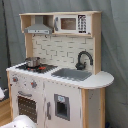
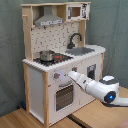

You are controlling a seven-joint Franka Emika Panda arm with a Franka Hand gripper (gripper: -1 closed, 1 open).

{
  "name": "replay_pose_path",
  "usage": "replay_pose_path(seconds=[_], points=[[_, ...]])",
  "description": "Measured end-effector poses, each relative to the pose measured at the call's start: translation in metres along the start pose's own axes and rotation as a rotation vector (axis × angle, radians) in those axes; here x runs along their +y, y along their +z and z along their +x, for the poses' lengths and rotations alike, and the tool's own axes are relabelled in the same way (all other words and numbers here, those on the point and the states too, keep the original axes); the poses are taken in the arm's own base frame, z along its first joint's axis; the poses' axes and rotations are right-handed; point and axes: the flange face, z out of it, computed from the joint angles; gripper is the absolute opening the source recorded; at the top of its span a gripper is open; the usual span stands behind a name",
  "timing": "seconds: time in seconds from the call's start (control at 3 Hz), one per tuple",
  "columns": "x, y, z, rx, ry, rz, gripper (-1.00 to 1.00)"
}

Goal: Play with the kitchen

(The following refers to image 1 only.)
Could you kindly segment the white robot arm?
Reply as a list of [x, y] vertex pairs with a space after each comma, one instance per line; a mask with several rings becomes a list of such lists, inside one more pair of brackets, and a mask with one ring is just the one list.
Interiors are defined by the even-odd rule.
[[17, 116], [12, 122], [0, 128], [36, 128], [35, 123], [26, 115]]

